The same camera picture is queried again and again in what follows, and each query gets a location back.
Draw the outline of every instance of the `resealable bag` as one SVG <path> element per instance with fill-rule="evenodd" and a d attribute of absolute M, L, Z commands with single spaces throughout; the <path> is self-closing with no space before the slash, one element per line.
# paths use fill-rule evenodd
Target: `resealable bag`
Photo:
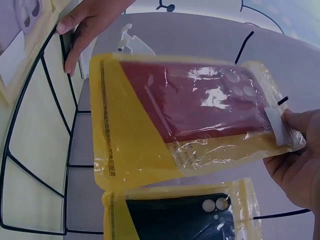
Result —
<path fill-rule="evenodd" d="M 106 192 L 104 240 L 261 240 L 249 178 L 218 185 Z"/>
<path fill-rule="evenodd" d="M 106 191 L 301 149 L 263 64 L 105 54 L 90 63 L 94 175 Z"/>

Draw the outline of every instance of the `wire rack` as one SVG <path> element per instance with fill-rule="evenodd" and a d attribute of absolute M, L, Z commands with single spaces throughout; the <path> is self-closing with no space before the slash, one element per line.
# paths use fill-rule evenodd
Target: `wire rack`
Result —
<path fill-rule="evenodd" d="M 68 83 L 71 89 L 71 93 L 72 93 L 72 98 L 75 104 L 75 113 L 74 113 L 74 118 L 73 118 L 73 123 L 72 123 L 72 128 L 70 129 L 70 127 L 67 124 L 66 121 L 66 117 L 63 114 L 61 105 L 58 101 L 56 92 L 54 90 L 53 84 L 52 84 L 52 79 L 51 76 L 49 74 L 48 68 L 47 68 L 47 64 L 46 64 L 46 60 L 44 57 L 44 53 L 46 50 L 46 47 L 49 43 L 49 41 L 51 40 L 51 38 L 53 37 L 53 35 L 56 32 L 56 27 L 53 28 L 53 30 L 51 31 L 51 33 L 49 34 L 48 38 L 46 39 L 46 41 L 44 42 L 43 46 L 41 47 L 31 69 L 30 72 L 26 78 L 25 84 L 23 85 L 22 91 L 20 93 L 20 96 L 17 100 L 16 103 L 16 107 L 14 109 L 13 115 L 12 115 L 12 119 L 9 125 L 9 129 L 8 129 L 8 133 L 5 139 L 5 144 L 4 144 L 4 150 L 3 150 L 3 156 L 2 156 L 2 163 L 1 163 L 1 172 L 0 172 L 0 226 L 6 230 L 10 230 L 10 231 L 17 231 L 17 232 L 24 232 L 24 233 L 33 233 L 33 234 L 43 234 L 43 235 L 52 235 L 52 236 L 66 236 L 67 233 L 76 233 L 76 234 L 87 234 L 87 235 L 102 235 L 103 232 L 102 231 L 83 231 L 81 229 L 69 229 L 67 227 L 67 196 L 68 196 L 68 179 L 69 179 L 69 170 L 70 169 L 93 169 L 94 166 L 93 165 L 78 165 L 78 164 L 70 164 L 70 155 L 71 155 L 71 147 L 72 147 L 72 142 L 73 142 L 73 137 L 74 137 L 74 131 L 75 131 L 75 125 L 76 125 L 76 119 L 77 119 L 77 115 L 78 114 L 91 114 L 91 111 L 89 110 L 79 110 L 78 109 L 78 103 L 76 100 L 76 96 L 75 96 L 75 91 L 72 85 L 72 81 L 71 81 L 71 77 L 69 74 L 67 74 L 67 78 L 68 78 Z M 254 32 L 251 32 L 247 38 L 244 40 L 242 47 L 238 53 L 238 56 L 235 60 L 235 63 L 237 64 L 242 51 L 245 48 L 245 45 L 247 43 L 247 41 L 250 39 L 250 37 L 254 34 Z M 62 55 L 64 58 L 64 61 L 67 58 L 67 51 L 66 51 L 66 47 L 65 47 L 65 42 L 64 42 L 64 37 L 61 35 L 60 36 L 60 44 L 61 44 L 61 51 L 62 51 Z M 63 192 L 59 192 L 58 190 L 54 189 L 52 186 L 50 186 L 49 184 L 47 184 L 45 181 L 43 181 L 40 177 L 36 176 L 32 171 L 30 171 L 25 165 L 23 165 L 21 163 L 21 161 L 19 159 L 17 159 L 10 151 L 9 149 L 9 145 L 10 145 L 10 141 L 11 141 L 11 137 L 13 134 L 13 130 L 15 127 L 15 123 L 16 123 L 16 119 L 19 113 L 19 109 L 20 106 L 22 104 L 22 101 L 24 99 L 24 95 L 26 93 L 26 90 L 28 88 L 28 85 L 30 83 L 30 80 L 33 76 L 33 73 L 36 69 L 37 64 L 41 61 L 41 64 L 43 66 L 44 72 L 45 72 L 45 76 L 48 82 L 48 85 L 50 87 L 52 96 L 54 98 L 54 101 L 56 103 L 56 106 L 58 108 L 59 114 L 63 120 L 63 123 L 65 125 L 65 129 L 69 134 L 69 145 L 68 145 L 68 150 L 67 150 L 67 156 L 66 156 L 66 171 L 65 171 L 65 178 L 64 178 L 64 190 Z M 16 226 L 11 226 L 11 225 L 7 225 L 4 224 L 4 219 L 3 219 L 3 194 L 4 194 L 4 180 L 5 180 L 5 173 L 6 173 L 6 163 L 7 161 L 12 161 L 14 162 L 17 166 L 19 166 L 24 172 L 26 172 L 29 176 L 31 176 L 34 180 L 36 180 L 37 182 L 39 182 L 42 186 L 44 186 L 45 188 L 49 189 L 50 191 L 52 191 L 53 193 L 55 193 L 57 196 L 59 196 L 60 198 L 63 199 L 63 207 L 62 207 L 62 231 L 61 232 L 52 232 L 52 231 L 41 231 L 41 230 L 34 230 L 34 229 L 28 229 L 28 228 L 21 228 L 21 227 L 16 227 Z M 293 216 L 293 215 L 299 215 L 299 214 L 304 214 L 304 213 L 308 213 L 310 212 L 310 210 L 308 209 L 303 209 L 303 210 L 298 210 L 298 211 L 292 211 L 292 212 L 285 212 L 285 213 L 280 213 L 280 214 L 274 214 L 274 215 L 266 215 L 266 216 L 257 216 L 254 217 L 254 220 L 262 220 L 262 219 L 273 219 L 273 218 L 281 218 L 281 217 L 287 217 L 287 216 Z"/>

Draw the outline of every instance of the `hand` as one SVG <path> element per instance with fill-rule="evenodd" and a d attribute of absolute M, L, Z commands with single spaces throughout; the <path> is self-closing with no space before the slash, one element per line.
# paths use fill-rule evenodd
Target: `hand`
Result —
<path fill-rule="evenodd" d="M 74 10 L 66 15 L 57 25 L 58 34 L 65 34 L 76 27 L 74 43 L 65 61 L 64 71 L 75 74 L 80 54 L 110 24 L 125 11 L 135 0 L 83 0 Z"/>
<path fill-rule="evenodd" d="M 295 205 L 320 213 L 320 110 L 293 113 L 286 111 L 288 125 L 306 138 L 298 152 L 265 158 L 273 180 Z"/>

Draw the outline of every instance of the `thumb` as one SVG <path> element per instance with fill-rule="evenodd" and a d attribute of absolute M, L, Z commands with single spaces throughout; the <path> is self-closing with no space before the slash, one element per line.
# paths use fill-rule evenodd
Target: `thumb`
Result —
<path fill-rule="evenodd" d="M 310 120 L 315 113 L 316 111 L 294 113 L 290 110 L 286 110 L 284 112 L 284 119 L 292 129 L 297 130 L 302 134 L 306 134 Z"/>
<path fill-rule="evenodd" d="M 61 19 L 56 26 L 57 33 L 61 35 L 69 32 L 71 29 L 74 29 L 83 19 L 85 19 L 87 15 L 88 7 L 86 6 L 86 1 L 83 1 L 69 14 Z"/>

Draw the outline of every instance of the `purple phone case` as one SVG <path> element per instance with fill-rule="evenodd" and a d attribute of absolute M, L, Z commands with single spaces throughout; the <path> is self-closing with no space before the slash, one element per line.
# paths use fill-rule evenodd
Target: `purple phone case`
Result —
<path fill-rule="evenodd" d="M 20 31 L 29 33 L 42 12 L 41 0 L 0 1 L 0 54 L 12 43 Z"/>

